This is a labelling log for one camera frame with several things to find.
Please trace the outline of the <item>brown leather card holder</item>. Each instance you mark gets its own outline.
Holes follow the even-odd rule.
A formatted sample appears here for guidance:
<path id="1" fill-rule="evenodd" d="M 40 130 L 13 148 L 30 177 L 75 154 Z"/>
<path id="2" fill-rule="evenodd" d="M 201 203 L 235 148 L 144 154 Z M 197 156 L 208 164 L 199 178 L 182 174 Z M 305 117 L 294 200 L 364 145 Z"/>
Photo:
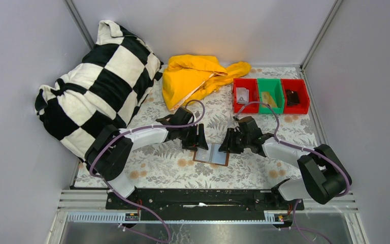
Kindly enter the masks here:
<path id="1" fill-rule="evenodd" d="M 208 144 L 208 150 L 199 148 L 193 155 L 195 162 L 208 163 L 218 166 L 228 166 L 229 153 L 219 151 L 220 144 Z"/>

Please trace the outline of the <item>gold card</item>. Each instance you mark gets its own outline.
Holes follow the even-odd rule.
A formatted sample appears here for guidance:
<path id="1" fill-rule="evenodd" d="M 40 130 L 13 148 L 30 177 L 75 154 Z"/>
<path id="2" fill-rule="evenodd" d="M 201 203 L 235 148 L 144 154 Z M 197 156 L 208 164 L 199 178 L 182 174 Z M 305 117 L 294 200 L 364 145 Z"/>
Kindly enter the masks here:
<path id="1" fill-rule="evenodd" d="M 274 96 L 271 95 L 269 91 L 262 91 L 260 99 L 263 103 L 268 104 L 271 108 L 277 108 L 277 103 L 274 100 Z"/>

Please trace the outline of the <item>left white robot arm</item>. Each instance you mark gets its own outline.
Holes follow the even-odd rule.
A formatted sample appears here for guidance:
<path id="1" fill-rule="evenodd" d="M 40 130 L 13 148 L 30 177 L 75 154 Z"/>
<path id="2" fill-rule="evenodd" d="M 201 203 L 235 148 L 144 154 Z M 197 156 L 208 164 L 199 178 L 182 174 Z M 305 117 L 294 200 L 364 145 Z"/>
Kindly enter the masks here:
<path id="1" fill-rule="evenodd" d="M 133 129 L 105 126 L 86 151 L 89 171 L 100 177 L 109 188 L 126 198 L 136 189 L 124 173 L 126 162 L 132 151 L 139 148 L 179 139 L 185 150 L 208 150 L 204 125 L 194 114 L 180 107 L 174 114 L 158 118 L 151 125 Z"/>

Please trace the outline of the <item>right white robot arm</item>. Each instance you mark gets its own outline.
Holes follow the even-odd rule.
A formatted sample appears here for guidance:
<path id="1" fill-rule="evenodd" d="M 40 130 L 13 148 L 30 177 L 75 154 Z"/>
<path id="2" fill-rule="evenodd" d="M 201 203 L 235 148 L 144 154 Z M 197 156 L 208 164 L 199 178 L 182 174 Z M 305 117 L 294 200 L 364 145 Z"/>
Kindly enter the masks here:
<path id="1" fill-rule="evenodd" d="M 300 170 L 300 178 L 284 180 L 272 192 L 284 201 L 311 198 L 326 204 L 335 197 L 346 195 L 352 179 L 329 145 L 303 147 L 263 133 L 253 117 L 238 120 L 236 128 L 229 128 L 220 152 L 241 154 L 245 149 L 265 158 L 292 164 Z"/>

